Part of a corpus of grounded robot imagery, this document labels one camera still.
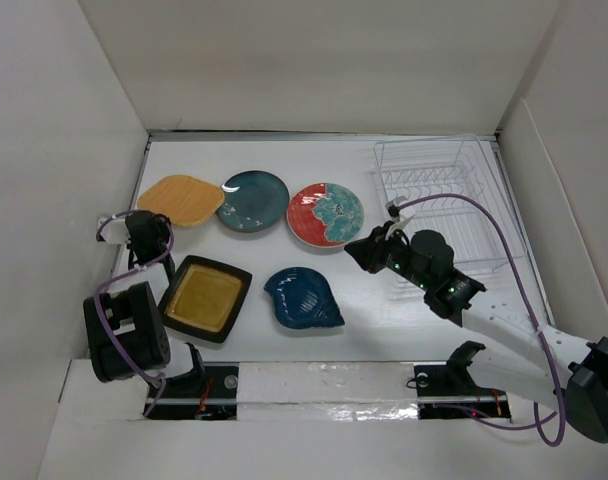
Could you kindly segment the orange woven bamboo plate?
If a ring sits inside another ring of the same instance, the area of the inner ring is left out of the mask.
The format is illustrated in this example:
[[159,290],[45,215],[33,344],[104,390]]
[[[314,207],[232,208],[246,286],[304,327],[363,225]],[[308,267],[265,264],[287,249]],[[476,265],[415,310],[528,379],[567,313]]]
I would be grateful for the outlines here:
[[219,186],[176,174],[163,177],[146,190],[138,197],[136,206],[166,216],[174,226],[190,228],[207,221],[224,200]]

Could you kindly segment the round dark teal plate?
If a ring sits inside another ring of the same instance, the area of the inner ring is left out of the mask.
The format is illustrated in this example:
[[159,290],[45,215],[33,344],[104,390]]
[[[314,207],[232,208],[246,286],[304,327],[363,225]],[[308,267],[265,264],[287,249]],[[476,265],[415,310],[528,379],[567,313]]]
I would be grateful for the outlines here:
[[278,223],[285,215],[290,193],[284,181],[266,171],[249,170],[221,185],[224,202],[216,216],[227,228],[256,233]]

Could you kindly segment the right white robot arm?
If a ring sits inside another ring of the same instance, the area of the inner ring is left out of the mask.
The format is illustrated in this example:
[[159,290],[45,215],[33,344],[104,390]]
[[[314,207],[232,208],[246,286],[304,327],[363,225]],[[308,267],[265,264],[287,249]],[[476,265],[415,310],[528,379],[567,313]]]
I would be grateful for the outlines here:
[[597,342],[549,325],[536,327],[484,285],[453,264],[454,251],[433,230],[412,237],[390,223],[375,228],[345,251],[366,272],[389,269],[424,293],[438,317],[505,347],[495,352],[467,341],[448,359],[446,381],[458,393],[474,387],[517,394],[563,414],[586,438],[608,442],[608,338]]

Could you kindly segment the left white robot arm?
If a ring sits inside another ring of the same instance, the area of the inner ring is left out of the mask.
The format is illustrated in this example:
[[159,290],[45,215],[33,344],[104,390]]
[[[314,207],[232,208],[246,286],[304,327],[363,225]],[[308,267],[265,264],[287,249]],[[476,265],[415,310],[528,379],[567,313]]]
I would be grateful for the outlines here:
[[196,396],[206,387],[207,373],[194,346],[189,347],[192,362],[178,365],[170,378],[161,372],[170,362],[171,351],[150,284],[143,281],[119,292],[109,291],[119,281],[155,266],[163,268],[167,280],[174,278],[171,222],[147,210],[121,212],[100,223],[96,238],[101,240],[104,230],[117,220],[126,227],[128,270],[106,280],[83,302],[94,373],[103,383],[137,375],[157,393],[173,387],[185,396]]

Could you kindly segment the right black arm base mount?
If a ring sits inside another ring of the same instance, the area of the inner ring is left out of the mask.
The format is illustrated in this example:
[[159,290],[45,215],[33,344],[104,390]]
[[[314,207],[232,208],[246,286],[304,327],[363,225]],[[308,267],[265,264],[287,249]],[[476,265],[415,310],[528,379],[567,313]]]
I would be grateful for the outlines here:
[[467,368],[483,351],[479,342],[467,341],[441,363],[415,364],[406,387],[414,390],[421,420],[509,419],[504,391],[476,385]]

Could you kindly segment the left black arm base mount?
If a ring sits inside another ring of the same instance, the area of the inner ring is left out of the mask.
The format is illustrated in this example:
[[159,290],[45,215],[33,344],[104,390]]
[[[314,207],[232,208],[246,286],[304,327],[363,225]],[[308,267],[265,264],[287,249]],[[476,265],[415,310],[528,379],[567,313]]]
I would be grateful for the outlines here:
[[143,412],[150,420],[235,420],[238,383],[237,363],[206,363],[203,380],[170,383],[158,400],[150,387]]

